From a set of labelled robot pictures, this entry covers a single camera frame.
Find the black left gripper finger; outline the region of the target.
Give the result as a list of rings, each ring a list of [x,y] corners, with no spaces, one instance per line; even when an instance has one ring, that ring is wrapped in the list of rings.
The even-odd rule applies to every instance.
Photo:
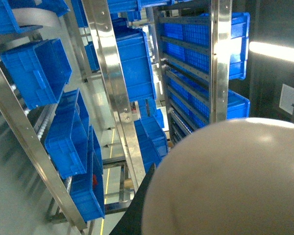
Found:
[[[157,167],[152,163],[126,212],[110,235],[141,235],[144,201]]]

